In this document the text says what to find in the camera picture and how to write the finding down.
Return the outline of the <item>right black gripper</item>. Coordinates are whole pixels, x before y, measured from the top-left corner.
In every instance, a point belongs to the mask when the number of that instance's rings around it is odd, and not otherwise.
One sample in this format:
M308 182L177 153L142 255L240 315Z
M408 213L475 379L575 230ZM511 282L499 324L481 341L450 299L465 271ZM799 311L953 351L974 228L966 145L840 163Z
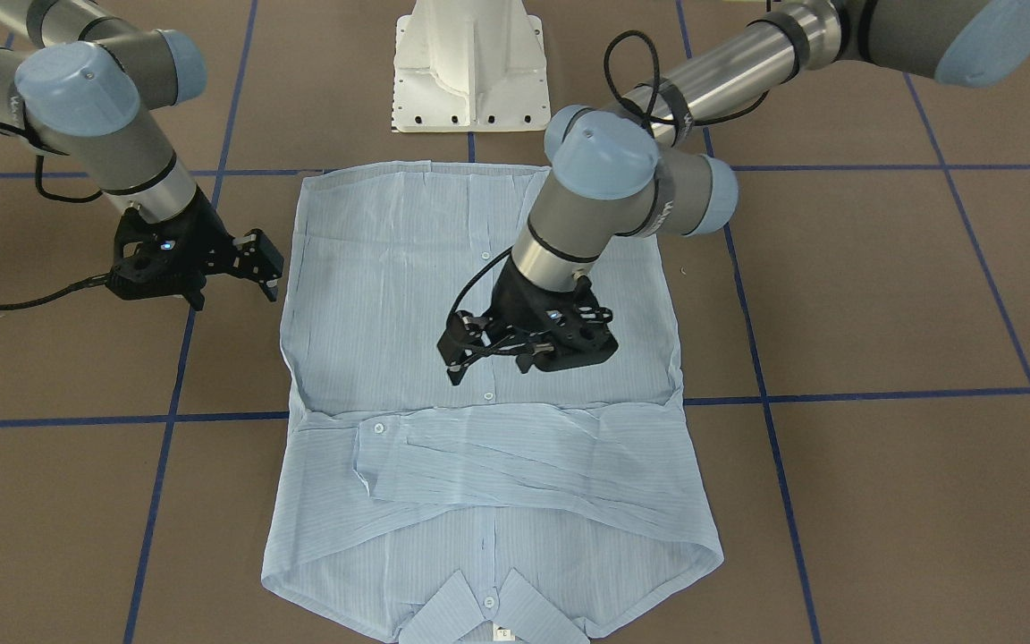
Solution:
M163 223L148 223L140 208L131 205L115 232L106 289L126 301L182 296L193 310L201 311L206 302L205 257L229 236L200 189L179 215Z

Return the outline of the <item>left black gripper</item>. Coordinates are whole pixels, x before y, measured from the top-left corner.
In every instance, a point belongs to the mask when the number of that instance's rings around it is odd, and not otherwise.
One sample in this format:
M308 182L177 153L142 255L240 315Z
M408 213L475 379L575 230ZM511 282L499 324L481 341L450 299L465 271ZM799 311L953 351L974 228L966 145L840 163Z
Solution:
M522 372L578 369L618 351L612 320L613 311L598 305L587 276L578 277L572 290L549 291L506 265L492 290L490 342L515 355Z

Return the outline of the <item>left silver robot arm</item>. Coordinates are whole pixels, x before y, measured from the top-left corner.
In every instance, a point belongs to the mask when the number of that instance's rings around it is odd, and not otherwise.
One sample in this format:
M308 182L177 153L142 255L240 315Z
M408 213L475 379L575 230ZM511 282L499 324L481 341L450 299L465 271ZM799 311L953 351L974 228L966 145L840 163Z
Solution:
M785 1L737 36L604 107L569 106L548 123L549 175L518 240L500 258L489 309L454 305L438 348L451 377L485 355L522 372L600 364L618 350L613 311L590 273L617 238L689 237L723 228L736 173L683 143L752 114L770 90L838 61L939 84L998 84L1030 56L1030 1Z

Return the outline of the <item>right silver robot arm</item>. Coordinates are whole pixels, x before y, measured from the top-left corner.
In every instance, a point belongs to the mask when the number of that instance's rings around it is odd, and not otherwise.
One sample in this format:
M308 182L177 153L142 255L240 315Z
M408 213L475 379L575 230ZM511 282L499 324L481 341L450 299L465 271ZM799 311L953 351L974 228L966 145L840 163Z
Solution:
M94 1L0 1L0 24L32 50L0 47L0 133L39 158L77 160L122 216L106 285L122 299L204 305L233 238L154 121L200 97L203 53L176 30L143 30Z

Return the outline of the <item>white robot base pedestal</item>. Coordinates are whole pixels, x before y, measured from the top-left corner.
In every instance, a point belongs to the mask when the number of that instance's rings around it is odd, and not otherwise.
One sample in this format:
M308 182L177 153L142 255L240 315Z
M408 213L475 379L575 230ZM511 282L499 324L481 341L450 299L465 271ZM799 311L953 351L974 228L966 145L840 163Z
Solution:
M394 24L397 133L542 131L544 25L522 1L418 1Z

